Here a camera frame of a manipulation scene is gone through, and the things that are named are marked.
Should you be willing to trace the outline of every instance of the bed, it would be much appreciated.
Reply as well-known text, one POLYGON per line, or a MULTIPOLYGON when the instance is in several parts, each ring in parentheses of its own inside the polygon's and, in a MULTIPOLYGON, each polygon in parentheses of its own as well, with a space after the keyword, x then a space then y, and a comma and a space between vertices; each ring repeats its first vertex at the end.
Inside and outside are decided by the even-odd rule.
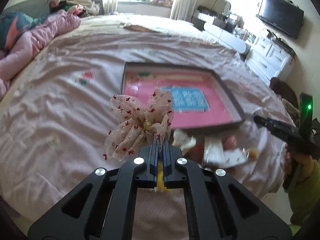
MULTIPOLYGON (((257 110, 291 122, 281 101, 243 62, 189 23, 120 15, 82 19, 55 38, 13 82, 0 102, 0 195, 20 215, 37 220, 97 167, 118 168, 102 156, 118 125, 109 100, 120 93, 124 62, 192 65, 218 73, 247 120, 234 131, 239 147, 257 147, 255 161, 235 178, 258 198, 281 185, 284 143, 250 120, 257 110), (152 32, 134 32, 138 25, 152 32), (86 72, 92 78, 77 82, 86 72)), ((140 190, 132 239, 188 239, 181 190, 140 190)))

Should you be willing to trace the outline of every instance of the window sill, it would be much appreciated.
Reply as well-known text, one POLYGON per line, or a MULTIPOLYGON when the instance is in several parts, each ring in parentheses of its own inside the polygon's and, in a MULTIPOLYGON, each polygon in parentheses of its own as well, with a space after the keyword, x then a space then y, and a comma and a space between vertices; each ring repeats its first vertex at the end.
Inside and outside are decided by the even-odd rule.
POLYGON ((158 7, 165 7, 171 9, 171 6, 164 6, 162 4, 157 4, 157 3, 152 3, 150 1, 135 1, 135 0, 130 0, 130 1, 119 1, 118 4, 148 4, 152 6, 158 6, 158 7))

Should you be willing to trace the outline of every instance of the white cabinet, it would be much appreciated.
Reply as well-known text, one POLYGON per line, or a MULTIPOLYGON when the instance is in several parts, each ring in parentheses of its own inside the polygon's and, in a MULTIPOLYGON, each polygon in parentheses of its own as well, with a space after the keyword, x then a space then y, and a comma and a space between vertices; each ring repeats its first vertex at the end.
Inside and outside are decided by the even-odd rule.
POLYGON ((265 82, 277 77, 285 81, 291 70, 292 57, 271 40, 257 37, 245 60, 246 64, 265 82))

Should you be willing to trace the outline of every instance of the black tv screen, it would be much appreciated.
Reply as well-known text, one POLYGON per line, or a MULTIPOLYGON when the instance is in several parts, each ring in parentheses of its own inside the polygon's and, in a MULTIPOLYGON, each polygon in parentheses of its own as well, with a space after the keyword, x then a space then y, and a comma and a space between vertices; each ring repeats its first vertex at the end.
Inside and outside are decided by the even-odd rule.
POLYGON ((256 17, 297 39, 303 25, 303 14, 301 9, 284 0, 262 0, 256 17))

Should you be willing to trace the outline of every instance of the person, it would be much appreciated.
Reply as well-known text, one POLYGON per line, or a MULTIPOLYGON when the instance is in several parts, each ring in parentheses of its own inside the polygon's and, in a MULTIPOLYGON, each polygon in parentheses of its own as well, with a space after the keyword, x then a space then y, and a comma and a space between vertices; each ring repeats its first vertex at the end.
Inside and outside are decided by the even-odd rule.
POLYGON ((290 207, 293 212, 290 228, 295 235, 320 200, 320 164, 317 160, 313 160, 311 155, 297 153, 288 145, 286 149, 284 171, 287 174, 292 170, 292 159, 303 165, 298 183, 289 193, 290 207))

